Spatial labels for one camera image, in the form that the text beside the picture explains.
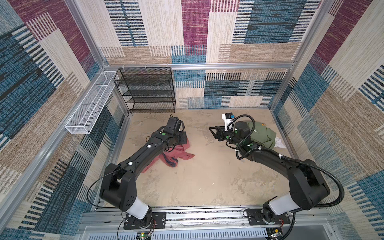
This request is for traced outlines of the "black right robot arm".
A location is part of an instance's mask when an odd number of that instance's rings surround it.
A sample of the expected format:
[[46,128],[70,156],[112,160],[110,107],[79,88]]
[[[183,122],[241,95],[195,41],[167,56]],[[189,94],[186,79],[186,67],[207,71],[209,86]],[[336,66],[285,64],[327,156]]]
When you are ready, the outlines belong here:
[[249,136],[251,128],[246,122],[235,123],[232,130],[224,126],[209,128],[214,138],[236,146],[239,157],[260,163],[284,176],[289,181],[289,192],[264,204],[271,215],[282,215],[294,210],[310,210],[330,194],[321,171],[311,160],[289,161],[287,157],[262,146]]

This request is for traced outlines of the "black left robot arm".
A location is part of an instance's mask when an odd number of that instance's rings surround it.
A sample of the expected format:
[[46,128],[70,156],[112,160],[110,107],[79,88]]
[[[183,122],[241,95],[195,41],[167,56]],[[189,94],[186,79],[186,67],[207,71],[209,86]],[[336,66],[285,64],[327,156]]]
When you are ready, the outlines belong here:
[[115,165],[109,164],[102,180],[100,198],[121,211],[132,207],[137,198],[136,179],[142,171],[168,148],[187,143],[187,133],[152,133],[149,140],[131,157]]

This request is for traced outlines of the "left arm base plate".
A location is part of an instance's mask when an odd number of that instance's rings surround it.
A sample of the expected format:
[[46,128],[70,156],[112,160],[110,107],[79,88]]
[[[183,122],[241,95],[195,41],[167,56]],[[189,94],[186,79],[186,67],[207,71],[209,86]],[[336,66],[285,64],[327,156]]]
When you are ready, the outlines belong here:
[[166,225],[166,212],[150,212],[142,220],[127,214],[124,222],[124,230],[149,230],[164,229]]

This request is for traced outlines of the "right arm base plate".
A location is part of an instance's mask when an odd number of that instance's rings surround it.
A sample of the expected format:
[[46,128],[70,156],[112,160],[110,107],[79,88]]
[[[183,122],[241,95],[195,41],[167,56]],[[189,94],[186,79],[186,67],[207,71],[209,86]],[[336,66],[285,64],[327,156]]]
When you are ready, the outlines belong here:
[[243,216],[248,219],[251,226],[264,226],[264,225],[285,225],[290,224],[291,220],[287,213],[282,215],[275,215],[270,210],[264,209],[250,209],[247,208],[243,211]]

